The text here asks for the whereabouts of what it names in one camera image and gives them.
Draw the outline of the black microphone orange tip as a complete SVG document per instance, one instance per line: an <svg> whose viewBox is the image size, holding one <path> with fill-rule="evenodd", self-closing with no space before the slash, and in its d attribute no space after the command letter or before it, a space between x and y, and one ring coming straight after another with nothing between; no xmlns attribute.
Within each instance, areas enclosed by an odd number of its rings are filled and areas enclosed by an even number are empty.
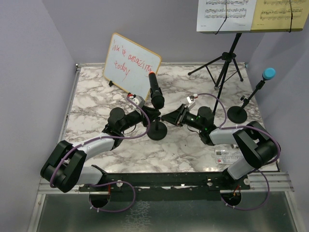
<svg viewBox="0 0 309 232"><path fill-rule="evenodd" d="M155 109L162 109L164 107L165 99L157 82L156 74L154 72L149 72L148 77L150 83L151 103Z"/></svg>

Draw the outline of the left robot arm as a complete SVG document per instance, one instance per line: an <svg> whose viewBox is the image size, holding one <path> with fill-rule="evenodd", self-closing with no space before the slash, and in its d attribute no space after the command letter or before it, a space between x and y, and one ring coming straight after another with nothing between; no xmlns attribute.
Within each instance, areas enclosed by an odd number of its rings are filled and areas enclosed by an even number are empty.
<svg viewBox="0 0 309 232"><path fill-rule="evenodd" d="M84 163L117 148L126 139L123 132L130 127L142 123L149 131L151 123L159 116L157 109L147 106L129 114L120 107L112 109L107 125L98 136L79 144L60 141L43 165L40 176L49 182L50 187L64 193L81 184L90 184L97 191L103 190L107 184L104 172L95 167L85 167Z"/></svg>

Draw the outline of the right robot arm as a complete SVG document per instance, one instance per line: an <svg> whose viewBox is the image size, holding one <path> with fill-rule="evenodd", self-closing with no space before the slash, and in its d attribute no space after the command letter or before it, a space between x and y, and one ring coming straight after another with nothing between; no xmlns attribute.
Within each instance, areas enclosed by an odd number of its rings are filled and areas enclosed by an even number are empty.
<svg viewBox="0 0 309 232"><path fill-rule="evenodd" d="M237 145L242 157L223 171L222 184L233 189L239 179L275 161L281 148L278 142L257 122L245 126L219 128L214 124L214 115L209 107L202 106L196 115L182 104L175 111L161 117L174 126L190 126L198 130L201 141L206 145Z"/></svg>

